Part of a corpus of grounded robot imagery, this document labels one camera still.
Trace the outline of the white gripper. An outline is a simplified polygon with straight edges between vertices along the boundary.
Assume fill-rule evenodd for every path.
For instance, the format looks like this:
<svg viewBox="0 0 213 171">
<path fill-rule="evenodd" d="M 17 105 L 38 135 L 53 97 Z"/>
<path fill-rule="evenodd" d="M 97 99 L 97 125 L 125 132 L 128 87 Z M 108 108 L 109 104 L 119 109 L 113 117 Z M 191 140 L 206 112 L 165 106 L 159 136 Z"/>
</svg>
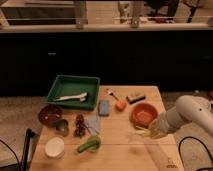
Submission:
<svg viewBox="0 0 213 171">
<path fill-rule="evenodd" d="M 175 131 L 166 118 L 166 114 L 160 114 L 156 120 L 154 120 L 148 127 L 150 137 L 156 139 L 157 137 L 164 137 Z"/>
</svg>

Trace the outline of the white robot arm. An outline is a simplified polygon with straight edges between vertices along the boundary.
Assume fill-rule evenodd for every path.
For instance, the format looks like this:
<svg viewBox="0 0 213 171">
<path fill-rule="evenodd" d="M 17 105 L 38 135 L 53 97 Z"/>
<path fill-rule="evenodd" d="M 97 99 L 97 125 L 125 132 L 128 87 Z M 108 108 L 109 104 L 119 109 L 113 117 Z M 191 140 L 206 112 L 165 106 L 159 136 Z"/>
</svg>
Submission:
<svg viewBox="0 0 213 171">
<path fill-rule="evenodd" d="M 180 96 L 171 109 L 161 113 L 151 122 L 149 125 L 150 137 L 163 138 L 191 122 L 213 137 L 213 113 L 209 100 L 199 96 Z"/>
</svg>

